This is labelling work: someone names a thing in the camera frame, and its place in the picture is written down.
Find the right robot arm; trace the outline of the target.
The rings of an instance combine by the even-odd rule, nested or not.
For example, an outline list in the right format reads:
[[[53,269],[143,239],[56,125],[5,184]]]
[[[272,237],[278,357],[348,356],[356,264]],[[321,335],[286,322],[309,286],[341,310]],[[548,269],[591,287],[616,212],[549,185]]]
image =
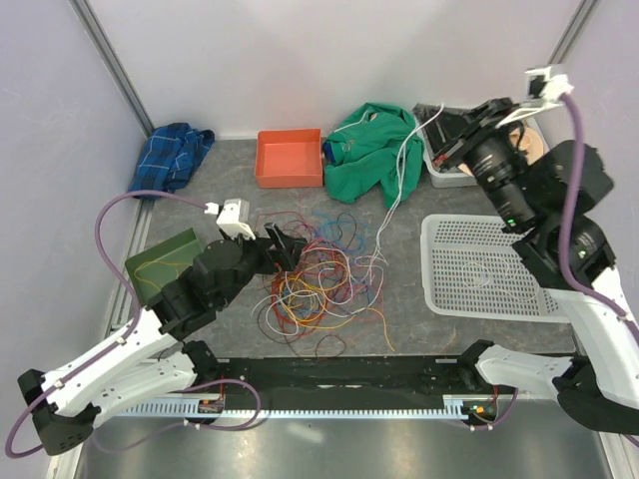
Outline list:
[[[472,393],[493,386],[550,397],[581,426],[636,441],[638,322],[612,248],[588,218],[614,184],[585,143],[574,101],[560,101],[573,137],[532,163],[520,150],[531,116],[521,104],[499,98],[469,110],[421,110],[440,165],[470,169],[504,231],[517,235],[522,264],[560,305],[583,347],[579,355],[553,357],[478,340],[457,357],[456,376]]]

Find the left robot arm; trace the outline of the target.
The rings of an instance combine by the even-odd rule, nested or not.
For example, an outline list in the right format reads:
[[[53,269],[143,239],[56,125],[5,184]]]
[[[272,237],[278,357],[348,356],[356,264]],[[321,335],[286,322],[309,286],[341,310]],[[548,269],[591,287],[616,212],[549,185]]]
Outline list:
[[[215,321],[255,275],[296,269],[308,242],[265,225],[266,236],[224,235],[209,243],[140,315],[65,366],[29,369],[18,379],[39,449],[63,454],[119,412],[148,398],[187,390],[208,392],[219,362],[190,335]]]

